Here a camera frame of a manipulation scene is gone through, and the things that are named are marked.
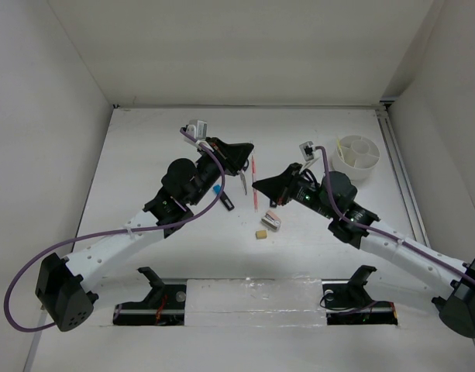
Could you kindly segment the thin pink highlighter pen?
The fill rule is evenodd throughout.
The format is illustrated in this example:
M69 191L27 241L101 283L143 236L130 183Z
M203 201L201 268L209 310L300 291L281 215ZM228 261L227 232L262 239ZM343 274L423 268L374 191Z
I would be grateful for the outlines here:
M256 182L256 163L254 160L254 155L251 155L251 174L252 174L252 186ZM258 194L257 190L253 186L253 207L254 207L254 212L258 212L259 209L259 201L258 201Z

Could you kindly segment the blue black thick highlighter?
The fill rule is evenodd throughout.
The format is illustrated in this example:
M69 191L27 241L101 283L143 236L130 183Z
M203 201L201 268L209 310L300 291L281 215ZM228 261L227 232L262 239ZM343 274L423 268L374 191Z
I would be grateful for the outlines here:
M222 190L222 187L219 184L216 184L213 187L213 191L219 196L220 202L224 205L227 211L230 212L235 208L229 196Z

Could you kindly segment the yellow highlighter pen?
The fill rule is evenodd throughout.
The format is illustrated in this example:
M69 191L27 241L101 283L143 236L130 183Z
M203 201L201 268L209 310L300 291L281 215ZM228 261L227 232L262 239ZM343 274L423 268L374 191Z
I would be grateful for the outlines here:
M340 138L338 136L336 136L336 145L337 145L337 150L338 150L338 153L339 153L339 157L340 157L340 159L343 159L342 145L341 145L341 142L340 142Z

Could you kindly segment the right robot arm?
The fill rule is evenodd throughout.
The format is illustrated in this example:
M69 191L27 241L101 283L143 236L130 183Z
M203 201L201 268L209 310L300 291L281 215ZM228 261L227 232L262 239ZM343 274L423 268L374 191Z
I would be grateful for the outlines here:
M442 255L383 223L356 203L356 187L338 171L317 181L310 170L292 163L282 174L254 181L253 188L277 205L294 201L330 219L335 238L420 280L422 288L410 298L435 309L452 331L475 339L475 259Z

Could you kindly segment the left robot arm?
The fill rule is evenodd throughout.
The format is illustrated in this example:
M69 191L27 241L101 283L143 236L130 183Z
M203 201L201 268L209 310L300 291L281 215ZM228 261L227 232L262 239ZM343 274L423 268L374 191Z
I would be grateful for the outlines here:
M222 175L238 175L253 144L228 144L209 137L199 143L198 151L201 156L197 161L179 158L169 165L154 199L125 224L122 233L105 236L65 257L52 253L43 259L36 296L60 331L78 327L105 303L103 285L114 269L193 221L190 207L198 204Z

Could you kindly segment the pink eraser in sleeve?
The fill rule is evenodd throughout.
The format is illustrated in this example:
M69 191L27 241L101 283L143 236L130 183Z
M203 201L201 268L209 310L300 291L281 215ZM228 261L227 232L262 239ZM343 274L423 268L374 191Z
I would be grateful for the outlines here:
M268 210L261 218L261 222L270 230L276 232L281 228L281 219L271 210Z

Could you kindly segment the small tan eraser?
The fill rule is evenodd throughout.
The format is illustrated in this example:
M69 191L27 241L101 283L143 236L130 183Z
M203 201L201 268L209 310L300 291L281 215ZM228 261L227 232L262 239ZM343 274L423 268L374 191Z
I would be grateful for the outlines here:
M267 231L266 230L258 230L255 233L256 239L266 239L267 238Z

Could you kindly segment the white round compartment container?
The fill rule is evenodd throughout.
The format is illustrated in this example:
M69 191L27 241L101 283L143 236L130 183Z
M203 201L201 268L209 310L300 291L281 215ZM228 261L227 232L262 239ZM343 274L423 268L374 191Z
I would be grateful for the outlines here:
M332 155L335 171L344 173L351 181L362 181L368 178L380 161L377 145L364 136L345 136L340 139L343 159L337 150Z

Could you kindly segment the black handled scissors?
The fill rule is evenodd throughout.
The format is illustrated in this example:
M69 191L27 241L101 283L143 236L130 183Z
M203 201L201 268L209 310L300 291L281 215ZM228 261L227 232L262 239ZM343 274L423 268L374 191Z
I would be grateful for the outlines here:
M245 175L245 171L244 171L244 170L241 170L241 171L239 172L239 178L240 178L241 183L242 183L242 186L243 186L244 195L248 195L247 183L246 183L246 175Z

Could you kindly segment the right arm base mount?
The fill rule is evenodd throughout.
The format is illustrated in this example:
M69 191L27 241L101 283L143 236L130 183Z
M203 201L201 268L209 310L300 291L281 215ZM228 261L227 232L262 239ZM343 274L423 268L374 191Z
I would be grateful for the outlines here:
M322 282L318 305L325 310L328 326L398 325L394 303L374 301L367 294L368 277L376 271L363 265L348 279Z

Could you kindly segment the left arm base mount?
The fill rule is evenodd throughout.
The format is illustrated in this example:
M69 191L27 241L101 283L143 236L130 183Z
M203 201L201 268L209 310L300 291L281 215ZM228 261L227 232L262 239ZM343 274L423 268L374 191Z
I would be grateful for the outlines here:
M150 267L140 267L150 291L140 301L118 304L112 318L114 326L183 326L188 281L162 280Z

